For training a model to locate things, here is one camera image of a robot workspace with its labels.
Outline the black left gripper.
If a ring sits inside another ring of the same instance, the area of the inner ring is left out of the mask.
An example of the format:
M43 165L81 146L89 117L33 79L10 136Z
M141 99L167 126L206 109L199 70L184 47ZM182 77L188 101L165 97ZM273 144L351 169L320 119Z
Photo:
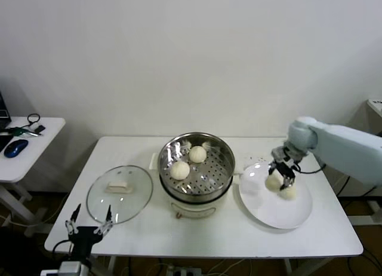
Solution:
M71 258L89 258L93 245L101 241L101 235L106 235L113 226L111 205L109 205L105 221L99 226L76 226L76 220L81 204L73 211L69 220L65 221L69 241L73 244Z

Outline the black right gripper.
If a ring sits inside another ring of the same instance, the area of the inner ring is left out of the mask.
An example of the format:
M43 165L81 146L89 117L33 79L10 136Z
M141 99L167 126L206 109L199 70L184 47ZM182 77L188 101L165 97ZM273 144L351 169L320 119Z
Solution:
M283 182L280 189L290 188L295 182L295 173L292 169L294 165L293 159L290 157L277 157L276 162L272 161L269 163L269 176L271 176L275 171L278 171L283 175Z

